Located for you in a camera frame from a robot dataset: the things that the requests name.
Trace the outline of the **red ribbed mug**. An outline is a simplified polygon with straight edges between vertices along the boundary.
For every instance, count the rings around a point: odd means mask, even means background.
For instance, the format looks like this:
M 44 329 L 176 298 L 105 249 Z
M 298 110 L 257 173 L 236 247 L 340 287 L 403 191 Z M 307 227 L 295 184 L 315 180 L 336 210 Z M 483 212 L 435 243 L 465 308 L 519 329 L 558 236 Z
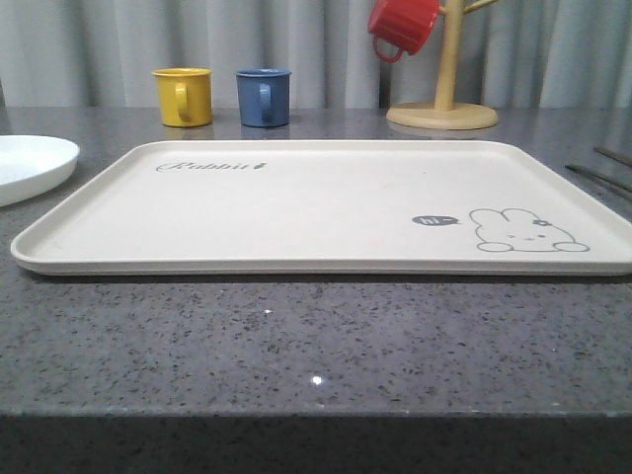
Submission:
M 377 0 L 367 24 L 377 57 L 393 63 L 404 52 L 417 54 L 433 31 L 439 8 L 438 0 Z M 397 52 L 392 56 L 382 53 L 381 40 L 396 46 Z

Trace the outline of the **blue enamel mug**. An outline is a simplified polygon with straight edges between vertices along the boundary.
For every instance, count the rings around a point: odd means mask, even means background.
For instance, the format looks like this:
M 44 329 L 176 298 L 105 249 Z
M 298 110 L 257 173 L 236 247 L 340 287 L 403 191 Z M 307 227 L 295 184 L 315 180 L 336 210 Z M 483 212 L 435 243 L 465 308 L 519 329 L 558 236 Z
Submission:
M 289 122 L 289 85 L 286 69 L 250 68 L 236 72 L 241 123 L 277 127 Z

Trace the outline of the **wooden mug tree stand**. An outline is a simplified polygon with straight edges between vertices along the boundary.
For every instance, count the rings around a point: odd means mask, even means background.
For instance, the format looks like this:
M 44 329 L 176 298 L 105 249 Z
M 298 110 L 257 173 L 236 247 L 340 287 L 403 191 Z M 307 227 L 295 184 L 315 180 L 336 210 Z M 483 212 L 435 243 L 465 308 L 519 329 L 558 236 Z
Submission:
M 444 16 L 444 26 L 434 100 L 392 106 L 386 114 L 389 121 L 408 127 L 451 130 L 481 129 L 498 123 L 498 115 L 494 109 L 455 101 L 464 18 L 467 14 L 493 3 L 495 0 L 470 3 L 449 0 L 439 7 Z

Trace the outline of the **silver metal fork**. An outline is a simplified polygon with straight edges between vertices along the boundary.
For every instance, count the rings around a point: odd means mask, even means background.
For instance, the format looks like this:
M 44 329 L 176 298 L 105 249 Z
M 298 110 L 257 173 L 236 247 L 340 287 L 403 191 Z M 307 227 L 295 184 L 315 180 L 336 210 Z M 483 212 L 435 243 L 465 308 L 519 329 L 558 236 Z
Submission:
M 615 190 L 618 194 L 622 195 L 627 200 L 631 200 L 630 184 L 626 184 L 621 180 L 609 177 L 601 172 L 577 164 L 567 164 L 565 168 L 572 171 L 573 173 L 576 173 L 584 178 L 598 183 L 600 186 Z

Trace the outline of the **yellow enamel mug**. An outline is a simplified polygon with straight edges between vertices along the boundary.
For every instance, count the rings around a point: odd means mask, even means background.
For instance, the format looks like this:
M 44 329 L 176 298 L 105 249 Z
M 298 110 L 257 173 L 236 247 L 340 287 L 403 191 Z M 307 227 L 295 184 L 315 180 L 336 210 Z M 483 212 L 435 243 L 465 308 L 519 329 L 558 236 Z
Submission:
M 171 127 L 197 127 L 212 123 L 210 69 L 176 67 L 156 69 L 162 123 Z

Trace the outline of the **grey curtain backdrop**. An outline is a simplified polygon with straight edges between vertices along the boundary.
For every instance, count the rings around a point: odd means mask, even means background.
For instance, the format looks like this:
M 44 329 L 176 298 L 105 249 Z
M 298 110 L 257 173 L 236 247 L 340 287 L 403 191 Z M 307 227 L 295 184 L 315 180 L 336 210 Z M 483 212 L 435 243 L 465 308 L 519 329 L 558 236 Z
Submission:
M 157 103 L 153 71 L 205 67 L 237 104 L 237 70 L 290 70 L 297 108 L 376 109 L 435 93 L 441 33 L 394 64 L 366 29 L 368 1 L 5 1 L 1 102 Z M 456 97 L 496 108 L 631 104 L 627 1 L 500 1 L 463 24 Z

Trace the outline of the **cream rabbit serving tray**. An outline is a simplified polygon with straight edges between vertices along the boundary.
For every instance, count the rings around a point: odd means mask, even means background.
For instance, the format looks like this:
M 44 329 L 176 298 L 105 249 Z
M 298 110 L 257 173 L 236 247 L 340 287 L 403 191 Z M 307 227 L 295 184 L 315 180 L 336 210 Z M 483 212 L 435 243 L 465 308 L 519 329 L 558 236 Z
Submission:
M 162 141 L 19 234 L 44 275 L 626 275 L 631 226 L 492 141 Z

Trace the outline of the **silver metal chopstick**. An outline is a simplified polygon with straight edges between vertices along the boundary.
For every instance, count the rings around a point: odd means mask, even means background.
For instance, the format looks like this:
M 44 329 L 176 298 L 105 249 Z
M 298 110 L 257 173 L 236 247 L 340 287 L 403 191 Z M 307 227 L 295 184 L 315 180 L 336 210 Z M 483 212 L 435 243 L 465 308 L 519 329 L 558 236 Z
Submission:
M 632 158 L 629 157 L 629 156 L 626 156 L 626 155 L 624 155 L 622 153 L 615 152 L 615 151 L 612 151 L 612 150 L 609 150 L 609 149 L 606 149 L 606 148 L 603 148 L 603 147 L 595 147 L 593 150 L 595 152 L 597 152 L 597 153 L 599 153 L 599 154 L 601 154 L 601 155 L 603 155 L 605 157 L 608 157 L 608 158 L 610 158 L 612 160 L 615 160 L 618 163 L 621 163 L 621 164 L 623 164 L 625 166 L 628 166 L 628 167 L 632 166 Z

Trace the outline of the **white round plate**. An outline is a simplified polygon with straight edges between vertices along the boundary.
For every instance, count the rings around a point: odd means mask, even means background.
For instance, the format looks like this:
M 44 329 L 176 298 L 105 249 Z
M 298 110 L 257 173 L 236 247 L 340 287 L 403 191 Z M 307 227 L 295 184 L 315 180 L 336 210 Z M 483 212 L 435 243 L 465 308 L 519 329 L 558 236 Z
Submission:
M 1 205 L 39 196 L 74 172 L 80 147 L 43 135 L 1 136 Z

